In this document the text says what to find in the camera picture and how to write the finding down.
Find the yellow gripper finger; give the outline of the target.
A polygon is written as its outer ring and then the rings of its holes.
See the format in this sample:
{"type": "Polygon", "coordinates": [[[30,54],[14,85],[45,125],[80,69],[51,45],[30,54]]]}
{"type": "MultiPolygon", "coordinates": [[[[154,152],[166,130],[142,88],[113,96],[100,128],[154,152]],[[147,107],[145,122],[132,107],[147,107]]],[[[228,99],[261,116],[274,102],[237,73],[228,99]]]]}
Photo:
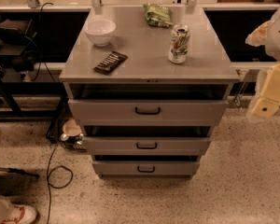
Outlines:
{"type": "Polygon", "coordinates": [[[267,29],[269,23],[266,21],[257,27],[250,35],[247,36],[245,42],[249,46],[259,47],[265,44],[267,40],[267,29]]]}
{"type": "Polygon", "coordinates": [[[251,113],[260,119],[268,119],[278,111],[279,107],[280,104],[272,100],[259,98],[253,106],[251,113]]]}

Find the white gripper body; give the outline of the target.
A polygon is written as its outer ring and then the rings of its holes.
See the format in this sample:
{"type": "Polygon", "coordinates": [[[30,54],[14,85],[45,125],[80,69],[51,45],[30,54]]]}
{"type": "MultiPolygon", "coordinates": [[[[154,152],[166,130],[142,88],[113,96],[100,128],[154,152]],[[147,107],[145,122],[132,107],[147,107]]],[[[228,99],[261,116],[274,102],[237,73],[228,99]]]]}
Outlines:
{"type": "Polygon", "coordinates": [[[267,76],[259,95],[258,105],[262,107],[280,106],[280,63],[267,71],[267,76]]]}

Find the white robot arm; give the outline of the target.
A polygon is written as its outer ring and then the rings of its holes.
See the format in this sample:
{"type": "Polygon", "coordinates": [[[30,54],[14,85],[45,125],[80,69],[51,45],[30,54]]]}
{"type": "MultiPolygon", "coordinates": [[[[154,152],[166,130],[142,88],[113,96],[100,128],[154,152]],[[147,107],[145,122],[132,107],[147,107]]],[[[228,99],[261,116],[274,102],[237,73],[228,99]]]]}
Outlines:
{"type": "Polygon", "coordinates": [[[266,54],[277,60],[277,64],[267,70],[259,98],[251,110],[253,116],[267,119],[280,107],[280,8],[248,35],[245,42],[254,47],[264,45],[266,54]]]}

